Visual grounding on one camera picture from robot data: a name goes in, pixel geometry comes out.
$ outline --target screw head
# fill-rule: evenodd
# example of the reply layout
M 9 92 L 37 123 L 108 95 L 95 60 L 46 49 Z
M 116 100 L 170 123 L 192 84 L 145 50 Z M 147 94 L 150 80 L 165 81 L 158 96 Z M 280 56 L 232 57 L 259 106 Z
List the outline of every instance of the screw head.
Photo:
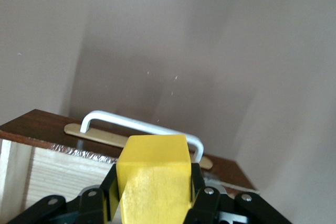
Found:
M 244 201 L 247 201 L 247 202 L 252 201 L 252 197 L 251 197 L 250 195 L 248 195 L 248 194 L 243 194 L 243 195 L 241 196 L 241 198 L 242 198 Z
M 48 205 L 53 205 L 53 204 L 56 204 L 56 203 L 57 203 L 57 201 L 58 201 L 58 199 L 56 199 L 56 198 L 53 198 L 53 199 L 51 199 L 50 201 L 48 201 Z
M 96 194 L 97 194 L 96 191 L 91 191 L 91 192 L 88 193 L 88 196 L 89 196 L 89 197 L 92 197 L 92 196 L 94 196 L 94 195 L 96 195 Z
M 204 192 L 205 192 L 206 194 L 211 195 L 211 194 L 214 194 L 215 191 L 214 191 L 212 188 L 207 187 L 207 188 L 204 189 Z

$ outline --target yellow object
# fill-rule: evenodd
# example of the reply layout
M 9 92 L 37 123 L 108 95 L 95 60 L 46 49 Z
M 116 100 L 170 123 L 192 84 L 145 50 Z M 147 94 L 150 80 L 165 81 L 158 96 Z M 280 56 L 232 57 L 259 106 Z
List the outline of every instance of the yellow object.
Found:
M 184 135 L 131 136 L 117 162 L 123 224 L 182 224 L 191 207 Z

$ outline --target gray wall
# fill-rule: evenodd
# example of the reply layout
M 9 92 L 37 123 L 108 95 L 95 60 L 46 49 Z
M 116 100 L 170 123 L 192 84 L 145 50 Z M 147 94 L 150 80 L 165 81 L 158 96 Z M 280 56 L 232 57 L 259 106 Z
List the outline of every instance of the gray wall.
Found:
M 0 0 L 0 122 L 103 109 L 198 135 L 294 223 L 336 217 L 336 0 Z

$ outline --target silver bolt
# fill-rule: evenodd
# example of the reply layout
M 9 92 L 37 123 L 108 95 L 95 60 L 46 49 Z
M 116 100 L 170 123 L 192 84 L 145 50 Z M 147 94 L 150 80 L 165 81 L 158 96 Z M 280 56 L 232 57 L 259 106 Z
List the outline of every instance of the silver bolt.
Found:
M 211 194 L 214 194 L 215 191 L 214 191 L 212 188 L 207 187 L 207 188 L 204 189 L 204 192 L 205 192 L 206 194 L 211 195 Z
M 50 201 L 48 201 L 48 205 L 53 205 L 53 204 L 56 204 L 58 201 L 58 199 L 51 199 Z
M 91 191 L 91 192 L 88 193 L 88 196 L 89 196 L 89 197 L 92 197 L 92 196 L 94 196 L 94 195 L 96 195 L 96 194 L 97 194 L 96 191 Z
M 248 195 L 248 194 L 243 194 L 243 195 L 241 196 L 241 198 L 242 198 L 244 201 L 247 201 L 247 202 L 252 201 L 252 197 L 251 197 L 250 195 Z

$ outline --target yellow block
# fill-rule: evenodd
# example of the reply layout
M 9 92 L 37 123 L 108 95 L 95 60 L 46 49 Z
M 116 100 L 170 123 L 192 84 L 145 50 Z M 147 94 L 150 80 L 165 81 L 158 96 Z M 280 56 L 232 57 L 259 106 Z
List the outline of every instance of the yellow block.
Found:
M 131 136 L 117 162 L 123 224 L 182 224 L 191 207 L 184 135 Z

